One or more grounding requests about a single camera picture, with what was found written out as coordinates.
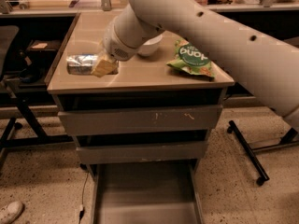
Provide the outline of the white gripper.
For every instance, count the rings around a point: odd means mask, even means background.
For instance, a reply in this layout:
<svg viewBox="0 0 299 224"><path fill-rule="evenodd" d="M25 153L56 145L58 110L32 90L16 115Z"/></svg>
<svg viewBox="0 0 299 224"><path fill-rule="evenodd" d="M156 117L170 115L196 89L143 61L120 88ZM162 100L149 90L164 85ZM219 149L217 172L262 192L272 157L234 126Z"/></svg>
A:
<svg viewBox="0 0 299 224"><path fill-rule="evenodd" d="M128 61L137 54L137 48L130 48L118 38L113 25L109 25L103 35L103 46L111 56L103 55L93 67L91 74L102 77L114 72L117 69L117 61Z"/></svg>

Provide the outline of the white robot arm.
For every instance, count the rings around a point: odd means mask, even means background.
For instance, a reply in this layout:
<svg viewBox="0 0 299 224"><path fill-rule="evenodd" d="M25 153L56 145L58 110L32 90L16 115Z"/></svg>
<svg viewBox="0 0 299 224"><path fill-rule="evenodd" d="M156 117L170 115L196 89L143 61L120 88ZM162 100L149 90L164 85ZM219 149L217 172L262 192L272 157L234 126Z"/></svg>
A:
<svg viewBox="0 0 299 224"><path fill-rule="evenodd" d="M299 49L200 6L194 0L129 0L104 32L105 51L131 59L169 31L225 68L247 91L299 129Z"/></svg>

